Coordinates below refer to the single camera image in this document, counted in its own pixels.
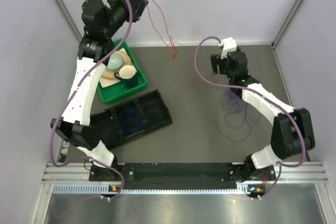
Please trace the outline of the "black two-compartment tray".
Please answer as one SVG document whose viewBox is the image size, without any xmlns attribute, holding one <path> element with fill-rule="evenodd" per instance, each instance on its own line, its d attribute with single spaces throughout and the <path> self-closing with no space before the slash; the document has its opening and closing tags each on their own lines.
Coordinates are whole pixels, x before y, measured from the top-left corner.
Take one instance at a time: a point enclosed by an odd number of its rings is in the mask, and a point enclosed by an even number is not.
<svg viewBox="0 0 336 224">
<path fill-rule="evenodd" d="M 93 114 L 90 119 L 109 150 L 173 123 L 157 89 Z"/>
</svg>

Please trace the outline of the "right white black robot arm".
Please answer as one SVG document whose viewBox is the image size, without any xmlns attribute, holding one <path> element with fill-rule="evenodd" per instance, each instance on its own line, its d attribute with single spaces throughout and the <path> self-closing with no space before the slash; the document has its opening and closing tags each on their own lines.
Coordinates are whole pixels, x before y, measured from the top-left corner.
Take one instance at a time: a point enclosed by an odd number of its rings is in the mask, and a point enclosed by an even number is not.
<svg viewBox="0 0 336 224">
<path fill-rule="evenodd" d="M 310 112 L 287 105 L 268 92 L 248 73 L 244 52 L 237 49 L 226 57 L 211 55 L 210 59 L 213 73 L 225 75 L 231 92 L 254 107 L 272 126 L 270 144 L 244 160 L 248 178 L 256 180 L 264 174 L 264 168 L 315 148 Z"/>
</svg>

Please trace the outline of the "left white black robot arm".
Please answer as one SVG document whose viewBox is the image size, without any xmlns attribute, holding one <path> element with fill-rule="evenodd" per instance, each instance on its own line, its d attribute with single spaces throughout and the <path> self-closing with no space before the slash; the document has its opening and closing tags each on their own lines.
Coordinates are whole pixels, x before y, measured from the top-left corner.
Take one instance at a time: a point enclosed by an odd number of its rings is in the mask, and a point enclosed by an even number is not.
<svg viewBox="0 0 336 224">
<path fill-rule="evenodd" d="M 118 160 L 107 149 L 99 129 L 90 124 L 90 112 L 108 59 L 125 41 L 122 38 L 115 45 L 113 35 L 125 22 L 132 24 L 140 20 L 148 0 L 107 1 L 108 5 L 102 0 L 86 0 L 82 5 L 85 33 L 79 44 L 75 77 L 67 103 L 50 123 L 49 155 L 53 162 L 54 136 L 58 135 L 101 167 L 103 177 L 114 180 L 119 174 Z"/>
</svg>

